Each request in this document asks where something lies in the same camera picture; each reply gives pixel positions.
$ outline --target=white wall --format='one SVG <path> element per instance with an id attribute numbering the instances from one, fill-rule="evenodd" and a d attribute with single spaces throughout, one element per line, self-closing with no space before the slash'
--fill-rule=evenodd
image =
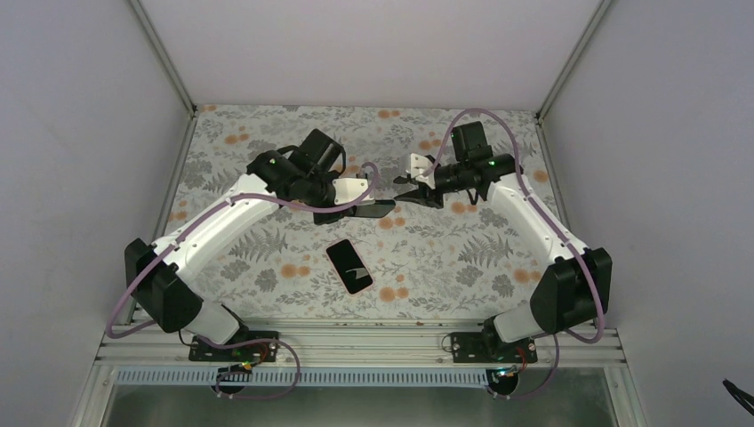
<path id="1" fill-rule="evenodd" d="M 0 414 L 72 415 L 187 123 L 125 1 L 0 13 Z"/>
<path id="2" fill-rule="evenodd" d="M 754 2 L 620 0 L 546 117 L 649 421 L 750 425 Z"/>
<path id="3" fill-rule="evenodd" d="M 198 103 L 537 110 L 598 0 L 142 0 Z"/>

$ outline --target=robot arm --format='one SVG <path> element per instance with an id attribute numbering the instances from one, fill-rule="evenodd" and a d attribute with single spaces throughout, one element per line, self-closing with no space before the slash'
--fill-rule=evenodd
<path id="1" fill-rule="evenodd" d="M 291 151 L 289 157 L 284 153 Z M 194 283 L 198 272 L 223 247 L 252 224 L 274 213 L 281 200 L 299 200 L 314 207 L 350 203 L 364 193 L 366 178 L 339 178 L 330 172 L 343 147 L 318 130 L 300 147 L 286 147 L 259 155 L 230 189 L 202 213 L 148 246 L 141 239 L 125 249 L 126 278 L 134 278 L 167 247 L 174 249 L 146 276 L 132 294 L 167 333 L 181 329 L 223 344 L 242 341 L 246 328 L 228 308 L 205 301 Z M 314 213 L 315 224 L 344 216 L 381 218 L 395 202 L 362 198 L 339 212 Z"/>
<path id="2" fill-rule="evenodd" d="M 425 176 L 424 173 L 435 163 L 434 158 L 417 154 L 407 156 L 403 164 L 405 178 L 397 178 L 396 183 L 416 183 L 418 189 L 400 195 L 396 200 L 442 208 L 445 193 L 466 190 L 472 204 L 481 197 L 494 211 L 505 216 L 536 260 L 548 266 L 529 303 L 485 321 L 482 335 L 491 358 L 497 359 L 496 355 L 519 340 L 538 334 L 554 334 L 597 315 L 582 269 L 553 225 L 585 261 L 606 310 L 612 260 L 605 249 L 592 250 L 567 230 L 544 207 L 525 176 L 522 178 L 527 191 L 522 189 L 514 158 L 507 154 L 493 156 L 481 123 L 454 127 L 452 137 L 458 163 L 441 165 Z M 471 196 L 472 189 L 477 192 L 475 197 Z M 550 223 L 533 207 L 532 200 L 541 206 Z"/>

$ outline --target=black mounting plate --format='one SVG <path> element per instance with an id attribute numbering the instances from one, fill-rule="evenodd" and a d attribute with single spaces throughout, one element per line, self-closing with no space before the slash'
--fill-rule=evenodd
<path id="1" fill-rule="evenodd" d="M 260 338 L 279 339 L 280 333 L 276 331 L 249 331 L 243 341 L 257 340 Z M 259 346 L 239 347 L 231 350 L 220 350 L 210 347 L 206 342 L 194 337 L 191 341 L 191 351 L 188 360 L 192 362 L 246 362 L 259 357 Z M 261 362 L 274 362 L 277 356 L 277 348 L 270 349 L 268 345 L 267 357 Z"/>
<path id="2" fill-rule="evenodd" d="M 526 363 L 537 361 L 537 350 L 529 350 L 534 344 L 531 338 L 524 338 L 510 345 L 509 351 L 504 351 L 500 357 L 493 359 L 482 339 L 480 332 L 453 332 L 450 334 L 450 348 L 453 351 L 453 363 L 522 363 L 521 355 L 516 348 L 521 349 L 526 356 Z"/>

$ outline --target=ventilation grille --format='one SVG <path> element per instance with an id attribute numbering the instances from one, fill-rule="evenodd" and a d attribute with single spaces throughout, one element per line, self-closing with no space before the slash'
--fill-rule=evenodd
<path id="1" fill-rule="evenodd" d="M 121 367 L 117 383 L 123 385 L 212 385 L 217 368 Z M 223 385 L 286 386 L 293 382 L 293 368 L 258 367 L 250 374 L 230 376 Z M 486 385 L 484 369 L 367 369 L 303 368 L 300 386 L 309 387 L 468 387 Z"/>

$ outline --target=smartphone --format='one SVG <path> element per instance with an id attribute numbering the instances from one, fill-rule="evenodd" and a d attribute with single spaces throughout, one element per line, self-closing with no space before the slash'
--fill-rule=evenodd
<path id="1" fill-rule="evenodd" d="M 350 240 L 344 239 L 334 243 L 328 246 L 325 252 L 349 294 L 356 295 L 374 283 L 372 275 Z"/>

